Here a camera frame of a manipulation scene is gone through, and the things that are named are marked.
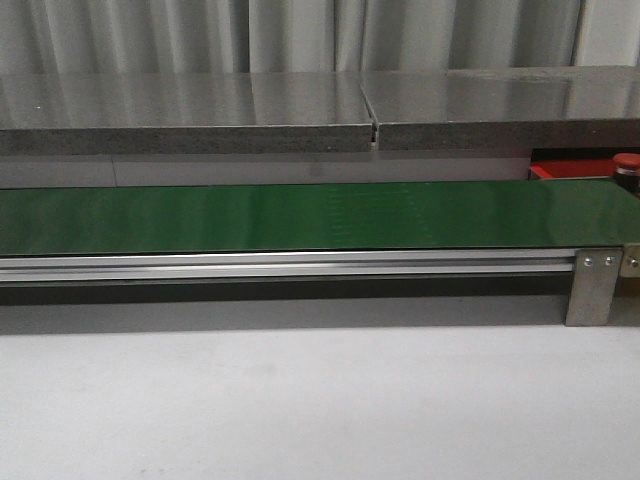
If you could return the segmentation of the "aluminium conveyor side rail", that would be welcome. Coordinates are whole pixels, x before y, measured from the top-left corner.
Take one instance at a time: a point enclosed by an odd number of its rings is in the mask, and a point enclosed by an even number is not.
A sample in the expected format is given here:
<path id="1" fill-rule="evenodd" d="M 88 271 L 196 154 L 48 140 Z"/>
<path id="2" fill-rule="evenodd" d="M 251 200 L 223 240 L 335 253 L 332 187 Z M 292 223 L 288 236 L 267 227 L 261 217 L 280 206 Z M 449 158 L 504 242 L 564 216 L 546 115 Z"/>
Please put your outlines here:
<path id="1" fill-rule="evenodd" d="M 3 257 L 3 284 L 571 272 L 575 249 L 290 251 Z"/>

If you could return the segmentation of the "red plastic tray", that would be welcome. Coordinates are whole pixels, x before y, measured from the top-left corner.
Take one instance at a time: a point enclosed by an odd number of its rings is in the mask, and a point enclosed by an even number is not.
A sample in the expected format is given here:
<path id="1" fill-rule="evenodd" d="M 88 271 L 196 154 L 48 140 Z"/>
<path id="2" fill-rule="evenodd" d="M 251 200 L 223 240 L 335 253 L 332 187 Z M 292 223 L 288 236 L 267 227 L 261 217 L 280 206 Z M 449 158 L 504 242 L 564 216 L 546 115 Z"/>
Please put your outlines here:
<path id="1" fill-rule="evenodd" d="M 531 179 L 600 177 L 613 179 L 614 168 L 613 157 L 609 159 L 562 159 L 532 162 L 529 172 Z"/>

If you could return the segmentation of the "grey stone shelf slab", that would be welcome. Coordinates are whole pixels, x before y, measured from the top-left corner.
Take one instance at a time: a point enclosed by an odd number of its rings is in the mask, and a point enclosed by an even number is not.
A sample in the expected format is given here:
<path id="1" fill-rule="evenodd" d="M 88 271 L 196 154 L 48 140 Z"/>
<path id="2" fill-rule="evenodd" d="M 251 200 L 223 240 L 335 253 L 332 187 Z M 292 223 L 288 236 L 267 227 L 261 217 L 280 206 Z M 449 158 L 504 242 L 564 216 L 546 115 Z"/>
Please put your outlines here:
<path id="1" fill-rule="evenodd" d="M 361 88 L 381 151 L 639 145 L 636 67 L 377 72 Z"/>
<path id="2" fill-rule="evenodd" d="M 335 73 L 24 74 L 1 79 L 1 153 L 351 153 L 371 146 L 358 78 Z"/>

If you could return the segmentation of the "left grey stone shelf slab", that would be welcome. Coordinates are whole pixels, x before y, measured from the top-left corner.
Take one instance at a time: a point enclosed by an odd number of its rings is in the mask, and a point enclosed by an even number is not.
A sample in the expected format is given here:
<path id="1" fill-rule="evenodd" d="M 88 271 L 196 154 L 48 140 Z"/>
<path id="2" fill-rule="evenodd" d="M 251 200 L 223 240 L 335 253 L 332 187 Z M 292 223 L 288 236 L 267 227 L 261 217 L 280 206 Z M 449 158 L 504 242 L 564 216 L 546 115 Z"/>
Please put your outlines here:
<path id="1" fill-rule="evenodd" d="M 358 78 L 335 73 L 24 74 L 1 79 L 1 153 L 351 153 L 371 146 Z"/>

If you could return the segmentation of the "steel conveyor support bracket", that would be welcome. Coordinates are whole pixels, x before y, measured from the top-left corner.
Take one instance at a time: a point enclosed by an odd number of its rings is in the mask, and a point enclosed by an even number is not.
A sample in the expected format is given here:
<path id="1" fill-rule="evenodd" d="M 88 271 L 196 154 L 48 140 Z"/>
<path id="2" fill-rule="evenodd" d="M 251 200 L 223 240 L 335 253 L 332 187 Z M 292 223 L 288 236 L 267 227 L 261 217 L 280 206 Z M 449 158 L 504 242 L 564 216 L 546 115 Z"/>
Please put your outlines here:
<path id="1" fill-rule="evenodd" d="M 576 253 L 565 325 L 607 324 L 622 260 L 621 248 L 581 249 Z"/>

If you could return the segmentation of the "right grey stone shelf slab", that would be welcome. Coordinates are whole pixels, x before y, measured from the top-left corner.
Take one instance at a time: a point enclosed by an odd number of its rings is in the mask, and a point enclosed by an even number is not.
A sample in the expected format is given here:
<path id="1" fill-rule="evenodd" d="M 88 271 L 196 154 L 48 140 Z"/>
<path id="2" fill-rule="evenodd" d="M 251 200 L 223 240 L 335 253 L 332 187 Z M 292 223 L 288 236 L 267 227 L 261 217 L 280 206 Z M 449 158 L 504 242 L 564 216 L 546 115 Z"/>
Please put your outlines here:
<path id="1" fill-rule="evenodd" d="M 636 67 L 377 72 L 361 88 L 381 151 L 639 145 Z"/>

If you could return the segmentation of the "green conveyor belt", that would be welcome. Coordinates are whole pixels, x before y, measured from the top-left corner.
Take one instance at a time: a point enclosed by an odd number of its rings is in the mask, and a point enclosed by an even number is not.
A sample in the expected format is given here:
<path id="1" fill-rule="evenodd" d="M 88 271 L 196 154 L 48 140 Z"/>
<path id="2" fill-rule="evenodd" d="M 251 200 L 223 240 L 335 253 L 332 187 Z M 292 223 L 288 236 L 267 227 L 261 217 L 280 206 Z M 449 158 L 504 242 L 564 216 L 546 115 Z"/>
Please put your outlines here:
<path id="1" fill-rule="evenodd" d="M 5 189 L 5 256 L 561 248 L 639 239 L 609 180 Z"/>

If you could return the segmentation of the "grey pleated curtain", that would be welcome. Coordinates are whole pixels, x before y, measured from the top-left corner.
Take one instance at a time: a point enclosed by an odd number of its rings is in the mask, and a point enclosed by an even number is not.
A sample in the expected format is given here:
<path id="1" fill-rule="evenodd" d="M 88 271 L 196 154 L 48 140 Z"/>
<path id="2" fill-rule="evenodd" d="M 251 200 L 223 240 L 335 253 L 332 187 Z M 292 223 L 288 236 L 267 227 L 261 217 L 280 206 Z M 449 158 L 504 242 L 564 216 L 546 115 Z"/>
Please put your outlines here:
<path id="1" fill-rule="evenodd" d="M 5 1 L 5 75 L 635 66 L 635 1 Z"/>

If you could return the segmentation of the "red mushroom push button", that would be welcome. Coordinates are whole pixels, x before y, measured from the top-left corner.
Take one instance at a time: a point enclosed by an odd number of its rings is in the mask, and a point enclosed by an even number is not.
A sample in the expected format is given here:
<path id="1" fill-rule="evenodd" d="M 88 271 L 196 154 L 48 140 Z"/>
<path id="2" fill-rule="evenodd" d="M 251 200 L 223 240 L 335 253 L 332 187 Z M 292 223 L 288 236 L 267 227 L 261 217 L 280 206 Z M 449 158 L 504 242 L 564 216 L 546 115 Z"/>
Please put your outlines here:
<path id="1" fill-rule="evenodd" d="M 618 153 L 613 156 L 613 162 L 615 182 L 628 192 L 638 195 L 640 155 L 638 153 Z"/>

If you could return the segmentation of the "steel end bracket plate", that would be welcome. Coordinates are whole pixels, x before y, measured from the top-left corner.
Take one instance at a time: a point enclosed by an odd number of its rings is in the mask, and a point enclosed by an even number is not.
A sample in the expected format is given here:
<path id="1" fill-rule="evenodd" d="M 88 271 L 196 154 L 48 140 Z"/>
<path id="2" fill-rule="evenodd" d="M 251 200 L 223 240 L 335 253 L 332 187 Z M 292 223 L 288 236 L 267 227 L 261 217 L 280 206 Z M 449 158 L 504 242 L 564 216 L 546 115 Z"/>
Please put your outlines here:
<path id="1" fill-rule="evenodd" d="M 640 277 L 640 244 L 627 244 L 623 248 L 623 255 L 619 271 L 621 278 Z"/>

